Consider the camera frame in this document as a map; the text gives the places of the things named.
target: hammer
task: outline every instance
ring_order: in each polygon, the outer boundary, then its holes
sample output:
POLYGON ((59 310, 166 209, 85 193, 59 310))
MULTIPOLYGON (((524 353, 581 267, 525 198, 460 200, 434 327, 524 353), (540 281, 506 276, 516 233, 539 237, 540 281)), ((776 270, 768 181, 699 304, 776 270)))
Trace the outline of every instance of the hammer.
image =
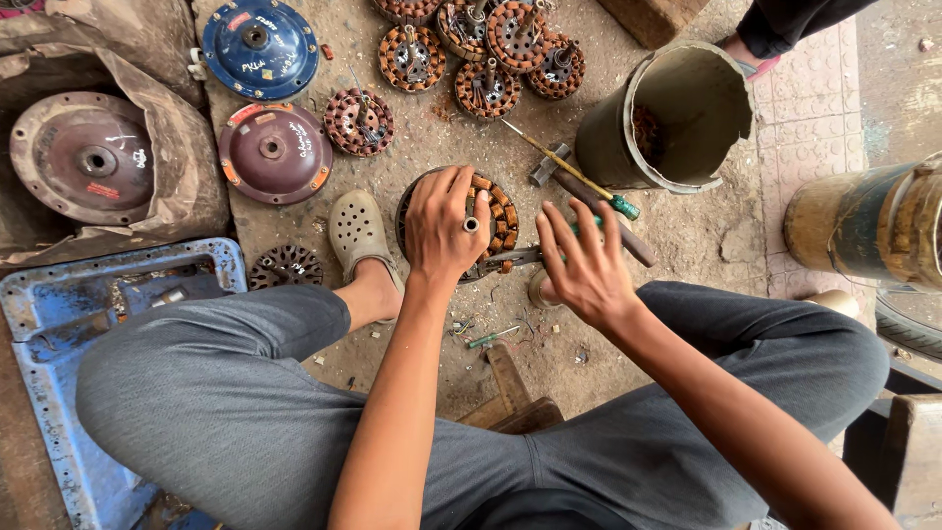
MULTIPOLYGON (((565 143, 554 143, 550 146, 557 157, 567 159, 572 150, 565 143)), ((552 176, 553 180, 558 182, 566 191, 569 191, 576 199, 585 203, 587 207, 595 214, 600 215, 598 202, 601 197, 592 191, 591 188, 579 181, 569 172, 563 170, 552 158, 544 157, 538 166, 533 168, 529 174, 530 184, 541 187, 552 176)), ((619 230, 622 232, 622 245, 628 249, 628 252, 637 259, 641 265, 651 268, 658 263, 658 258, 651 252, 651 248, 644 244, 631 230, 622 223, 618 223, 619 230)))

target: tire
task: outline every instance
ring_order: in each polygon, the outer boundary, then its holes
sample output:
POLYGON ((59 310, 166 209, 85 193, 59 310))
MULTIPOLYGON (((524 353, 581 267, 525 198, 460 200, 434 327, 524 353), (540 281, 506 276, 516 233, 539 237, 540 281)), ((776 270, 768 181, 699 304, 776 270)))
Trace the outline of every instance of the tire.
POLYGON ((915 321, 877 296, 877 335, 910 352, 942 360, 942 329, 915 321))

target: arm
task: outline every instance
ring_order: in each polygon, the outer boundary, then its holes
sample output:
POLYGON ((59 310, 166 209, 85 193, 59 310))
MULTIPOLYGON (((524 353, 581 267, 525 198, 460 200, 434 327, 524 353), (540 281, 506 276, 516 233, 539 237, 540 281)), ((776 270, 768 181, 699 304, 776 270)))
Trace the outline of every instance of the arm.
MULTIPOLYGON (((487 248, 488 230, 461 228, 474 168, 430 174, 406 214, 412 269, 393 338, 382 358, 333 496, 333 529, 418 528, 435 425, 438 352, 448 299, 487 248)), ((487 192, 475 217, 490 219, 487 192)))
POLYGON ((618 221, 605 203, 606 242, 575 199, 579 237, 549 203, 537 216, 558 296, 677 402, 720 454, 792 528, 899 528, 827 447, 785 411, 679 338, 635 295, 618 221), (560 250, 566 261, 560 258, 560 250))

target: blue fan motor cover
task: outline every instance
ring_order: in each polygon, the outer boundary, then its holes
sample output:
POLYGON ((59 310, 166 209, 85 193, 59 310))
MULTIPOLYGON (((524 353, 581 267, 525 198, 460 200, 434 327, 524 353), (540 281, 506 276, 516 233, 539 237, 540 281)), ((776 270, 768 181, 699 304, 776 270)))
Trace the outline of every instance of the blue fan motor cover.
POLYGON ((263 103, 291 99, 317 71, 314 31, 278 1, 242 0, 217 9, 203 30, 203 54, 223 84, 263 103))

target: hand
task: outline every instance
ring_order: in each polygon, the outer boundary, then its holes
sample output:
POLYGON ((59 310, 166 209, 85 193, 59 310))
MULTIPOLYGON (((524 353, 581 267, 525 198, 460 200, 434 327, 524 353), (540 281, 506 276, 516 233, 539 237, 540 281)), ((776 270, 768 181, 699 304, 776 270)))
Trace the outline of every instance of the hand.
POLYGON ((589 207, 575 198, 569 200, 569 207, 578 218, 578 238, 549 201, 543 202, 543 211, 536 216, 546 273, 556 294, 583 322, 607 333, 643 307, 622 258, 615 210, 605 201, 599 203, 605 226, 603 245, 589 207))
POLYGON ((491 240, 491 210, 487 191, 475 198, 474 216, 480 230, 464 231, 465 200, 471 188, 471 166, 449 166, 427 175, 413 191, 406 212, 406 254, 410 276, 444 279, 453 289, 461 275, 474 265, 491 240))

